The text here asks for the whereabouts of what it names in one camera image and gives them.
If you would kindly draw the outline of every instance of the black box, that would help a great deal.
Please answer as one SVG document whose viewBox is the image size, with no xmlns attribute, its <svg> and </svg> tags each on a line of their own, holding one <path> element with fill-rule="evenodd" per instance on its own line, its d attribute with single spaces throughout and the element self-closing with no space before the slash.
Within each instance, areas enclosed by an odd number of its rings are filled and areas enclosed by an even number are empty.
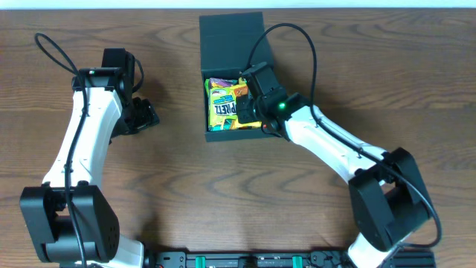
<svg viewBox="0 0 476 268">
<path fill-rule="evenodd" d="M 263 14 L 239 13 L 200 16 L 200 58 L 202 60 L 202 86 L 205 102 L 205 139 L 230 141 L 244 138 L 265 138 L 259 129 L 208 131 L 208 96 L 205 80 L 210 77 L 238 79 L 245 70 L 254 43 L 263 34 Z M 273 55 L 264 38 L 254 52 L 251 64 L 267 62 L 273 66 Z"/>
</svg>

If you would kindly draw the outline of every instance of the wooden surface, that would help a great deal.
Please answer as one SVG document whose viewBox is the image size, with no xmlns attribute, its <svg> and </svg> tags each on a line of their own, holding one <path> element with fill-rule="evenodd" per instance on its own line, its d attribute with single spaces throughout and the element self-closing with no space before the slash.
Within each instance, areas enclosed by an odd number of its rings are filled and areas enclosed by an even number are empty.
<svg viewBox="0 0 476 268">
<path fill-rule="evenodd" d="M 61 145 L 71 74 L 34 45 L 41 31 L 79 67 L 125 47 L 145 71 L 139 95 L 161 124 L 115 138 L 103 193 L 121 232 L 190 251 L 349 246 L 358 231 L 345 183 L 284 140 L 206 143 L 199 16 L 233 10 L 0 12 L 0 267 L 41 264 L 19 210 Z M 476 10 L 267 10 L 266 27 L 293 22 L 318 49 L 317 103 L 359 138 L 410 150 L 443 223 L 440 267 L 476 266 Z M 309 93 L 311 57 L 299 33 L 270 43 L 290 92 Z M 428 242 L 426 223 L 412 241 Z"/>
</svg>

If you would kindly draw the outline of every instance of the green tape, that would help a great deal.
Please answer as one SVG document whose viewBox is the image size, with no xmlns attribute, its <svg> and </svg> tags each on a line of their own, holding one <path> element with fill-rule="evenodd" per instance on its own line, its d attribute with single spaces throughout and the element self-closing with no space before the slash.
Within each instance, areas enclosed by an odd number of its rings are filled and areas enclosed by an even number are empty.
<svg viewBox="0 0 476 268">
<path fill-rule="evenodd" d="M 195 268 L 205 268 L 205 257 L 195 258 Z"/>
<path fill-rule="evenodd" d="M 292 257 L 292 268 L 303 268 L 303 257 L 301 256 Z"/>
</svg>

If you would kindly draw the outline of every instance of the snack bag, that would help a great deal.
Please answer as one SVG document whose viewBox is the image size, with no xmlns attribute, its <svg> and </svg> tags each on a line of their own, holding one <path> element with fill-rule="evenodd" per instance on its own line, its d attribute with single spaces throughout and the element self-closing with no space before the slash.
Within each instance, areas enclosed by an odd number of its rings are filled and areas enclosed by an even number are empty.
<svg viewBox="0 0 476 268">
<path fill-rule="evenodd" d="M 208 94 L 208 106 L 210 107 L 208 130 L 238 130 L 261 127 L 261 122 L 248 124 L 238 123 L 237 102 L 238 96 L 248 94 L 246 83 L 236 80 L 220 80 L 211 78 L 205 81 Z"/>
</svg>

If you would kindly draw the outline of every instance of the black cable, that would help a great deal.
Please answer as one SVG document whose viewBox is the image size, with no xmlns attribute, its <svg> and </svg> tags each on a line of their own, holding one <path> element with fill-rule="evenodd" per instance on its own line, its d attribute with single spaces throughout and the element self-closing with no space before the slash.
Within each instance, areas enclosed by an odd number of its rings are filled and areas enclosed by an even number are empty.
<svg viewBox="0 0 476 268">
<path fill-rule="evenodd" d="M 310 100 L 311 100 L 310 109 L 311 109 L 312 118 L 314 118 L 315 123 L 319 127 L 321 127 L 326 133 L 331 135 L 336 140 L 340 141 L 342 144 L 345 144 L 346 146 L 348 146 L 352 150 L 356 151 L 359 155 L 362 155 L 362 156 L 366 157 L 367 159 L 375 162 L 378 166 L 385 169 L 388 173 L 390 173 L 391 175 L 395 176 L 397 179 L 404 182 L 409 188 L 411 188 L 412 190 L 414 190 L 418 194 L 418 196 L 422 199 L 423 203 L 425 204 L 426 208 L 429 210 L 430 215 L 433 217 L 435 225 L 437 227 L 437 237 L 435 238 L 435 240 L 433 242 L 428 243 L 428 244 L 399 243 L 399 245 L 400 246 L 409 246 L 409 247 L 413 247 L 413 248 L 431 248 L 433 246 L 436 246 L 441 241 L 441 238 L 443 236 L 443 230 L 442 230 L 442 227 L 441 227 L 440 218 L 438 217 L 438 213 L 435 211 L 433 205 L 430 204 L 430 202 L 427 200 L 427 198 L 415 187 L 415 185 L 413 185 L 413 183 L 409 182 L 406 178 L 404 178 L 402 175 L 400 175 L 399 173 L 394 171 L 391 167 L 386 165 L 384 162 L 377 159 L 375 156 L 370 155 L 369 153 L 365 152 L 362 147 L 359 147 L 358 145 L 353 144 L 352 142 L 346 140 L 345 138 L 340 137 L 339 134 L 333 132 L 328 126 L 326 126 L 322 122 L 322 119 L 318 118 L 317 115 L 315 114 L 315 110 L 314 110 L 314 94 L 315 93 L 314 92 L 315 92 L 315 84 L 316 84 L 316 75 L 318 73 L 318 58 L 317 58 L 317 55 L 316 55 L 316 52 L 315 52 L 314 43 L 312 42 L 311 37 L 307 34 L 307 32 L 305 32 L 305 30 L 303 28 L 301 28 L 297 25 L 293 25 L 291 23 L 280 23 L 280 24 L 277 24 L 277 25 L 274 25 L 274 26 L 270 27 L 268 30 L 266 30 L 260 36 L 260 38 L 258 38 L 258 40 L 254 44 L 253 48 L 251 49 L 250 56 L 248 57 L 248 62 L 246 64 L 246 68 L 249 68 L 251 66 L 251 59 L 253 58 L 254 51 L 256 50 L 256 48 L 257 48 L 258 44 L 261 42 L 261 40 L 266 36 L 266 34 L 268 34 L 270 31 L 274 30 L 275 28 L 284 27 L 284 26 L 294 28 L 294 29 L 300 31 L 306 37 L 306 39 L 307 39 L 307 41 L 308 41 L 308 43 L 311 47 L 313 64 L 312 64 L 312 83 L 311 83 L 311 93 L 310 93 L 310 95 L 311 95 L 310 96 Z"/>
<path fill-rule="evenodd" d="M 49 54 L 45 48 L 43 48 L 42 44 L 39 42 L 38 37 L 43 37 L 48 41 L 50 44 L 52 44 L 55 49 L 58 50 L 58 52 L 63 56 L 63 58 L 68 62 L 70 65 L 71 69 L 60 63 L 57 59 L 55 59 L 51 54 Z M 68 57 L 68 55 L 53 41 L 51 40 L 48 36 L 44 35 L 43 33 L 36 33 L 35 34 L 35 43 L 38 45 L 39 49 L 43 51 L 43 53 L 46 54 L 50 59 L 52 59 L 56 64 L 59 66 L 63 67 L 65 70 L 73 73 L 76 75 L 77 79 L 80 82 L 81 85 L 81 91 L 83 92 L 83 114 L 81 115 L 80 123 L 77 126 L 76 132 L 73 137 L 73 141 L 71 142 L 71 146 L 69 147 L 68 151 L 68 157 L 66 158 L 66 164 L 65 164 L 65 198 L 66 198 L 66 204 L 68 205 L 68 211 L 69 215 L 71 217 L 71 222 L 73 223 L 73 229 L 74 233 L 76 234 L 76 239 L 78 246 L 80 248 L 80 254 L 81 254 L 81 262 L 83 264 L 84 268 L 87 268 L 87 263 L 86 263 L 86 252 L 84 250 L 84 243 L 83 243 L 83 237 L 81 236 L 81 231 L 77 223 L 77 218 L 76 218 L 76 212 L 74 210 L 74 204 L 71 201 L 71 163 L 74 155 L 74 149 L 76 148 L 76 144 L 78 141 L 78 138 L 80 137 L 81 129 L 83 128 L 84 121 L 86 120 L 86 116 L 88 114 L 88 96 L 86 94 L 86 87 L 84 85 L 84 79 L 80 76 L 80 73 L 78 72 L 76 66 L 74 63 L 71 61 L 71 59 Z"/>
<path fill-rule="evenodd" d="M 142 83 L 144 82 L 144 70 L 142 69 L 142 64 L 138 59 L 135 59 L 135 62 L 137 63 L 137 66 L 139 66 L 139 71 L 141 71 L 141 79 L 139 80 L 137 85 L 132 87 L 132 93 L 138 91 L 142 86 Z"/>
</svg>

